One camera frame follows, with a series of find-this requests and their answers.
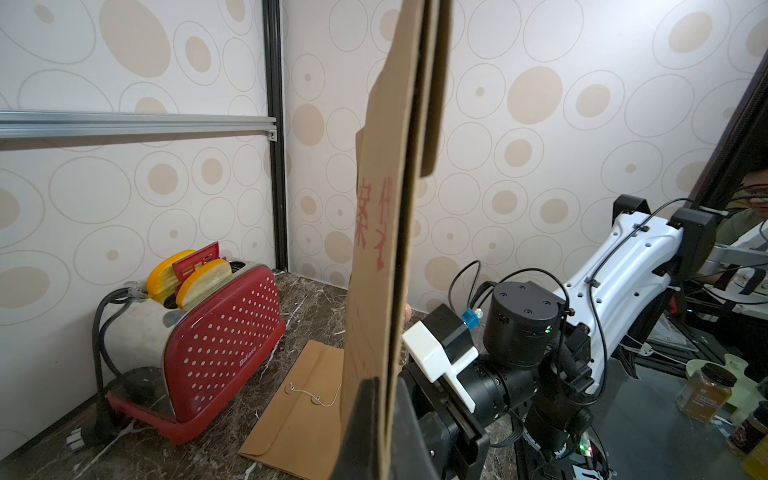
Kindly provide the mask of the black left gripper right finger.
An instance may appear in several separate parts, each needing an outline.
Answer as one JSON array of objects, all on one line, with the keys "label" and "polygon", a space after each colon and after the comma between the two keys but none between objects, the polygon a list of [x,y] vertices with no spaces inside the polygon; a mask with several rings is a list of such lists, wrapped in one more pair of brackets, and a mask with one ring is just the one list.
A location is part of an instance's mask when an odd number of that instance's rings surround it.
[{"label": "black left gripper right finger", "polygon": [[390,479],[428,480],[439,478],[416,417],[405,381],[397,380],[391,442]]}]

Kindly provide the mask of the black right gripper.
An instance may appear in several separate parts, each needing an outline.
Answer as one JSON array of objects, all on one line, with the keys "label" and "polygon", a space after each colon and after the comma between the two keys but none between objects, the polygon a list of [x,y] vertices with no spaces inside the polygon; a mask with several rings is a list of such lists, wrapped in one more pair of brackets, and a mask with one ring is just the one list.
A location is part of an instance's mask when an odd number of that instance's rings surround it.
[{"label": "black right gripper", "polygon": [[410,356],[401,376],[440,479],[477,479],[488,452],[526,439],[545,460],[572,455],[594,416],[589,329],[570,326],[567,294],[533,282],[489,289],[490,309],[471,331],[479,356],[459,375],[471,413],[448,382],[430,383]]}]

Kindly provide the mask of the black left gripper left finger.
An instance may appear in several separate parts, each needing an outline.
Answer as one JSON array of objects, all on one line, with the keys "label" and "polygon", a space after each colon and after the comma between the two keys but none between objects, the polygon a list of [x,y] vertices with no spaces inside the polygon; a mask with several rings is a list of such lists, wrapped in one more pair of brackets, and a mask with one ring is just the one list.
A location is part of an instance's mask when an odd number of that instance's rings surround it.
[{"label": "black left gripper left finger", "polygon": [[376,434],[378,393],[378,378],[365,379],[360,383],[331,480],[379,478]]}]

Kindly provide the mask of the kraft file bag stack top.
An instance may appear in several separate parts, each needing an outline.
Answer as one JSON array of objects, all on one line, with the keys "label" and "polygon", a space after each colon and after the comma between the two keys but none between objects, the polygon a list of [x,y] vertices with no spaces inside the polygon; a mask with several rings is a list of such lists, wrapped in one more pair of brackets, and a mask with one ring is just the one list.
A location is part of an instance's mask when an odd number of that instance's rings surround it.
[{"label": "kraft file bag stack top", "polygon": [[389,476],[401,335],[419,179],[435,168],[452,5],[405,1],[356,136],[353,265],[346,303],[341,426],[360,383],[379,379],[379,478]]}]

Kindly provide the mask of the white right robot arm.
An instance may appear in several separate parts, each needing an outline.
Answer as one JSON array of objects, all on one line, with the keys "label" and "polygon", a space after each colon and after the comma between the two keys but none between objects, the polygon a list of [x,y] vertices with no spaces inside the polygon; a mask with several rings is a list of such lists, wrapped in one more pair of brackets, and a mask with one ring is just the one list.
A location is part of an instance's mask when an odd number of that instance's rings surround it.
[{"label": "white right robot arm", "polygon": [[603,245],[554,290],[512,273],[474,282],[463,308],[444,303],[403,336],[410,360],[398,399],[408,420],[395,445],[398,479],[477,479],[508,417],[507,448],[528,441],[548,461],[582,446],[607,363],[634,327],[652,326],[667,288],[705,261],[715,220],[676,201],[670,219],[623,195]]}]

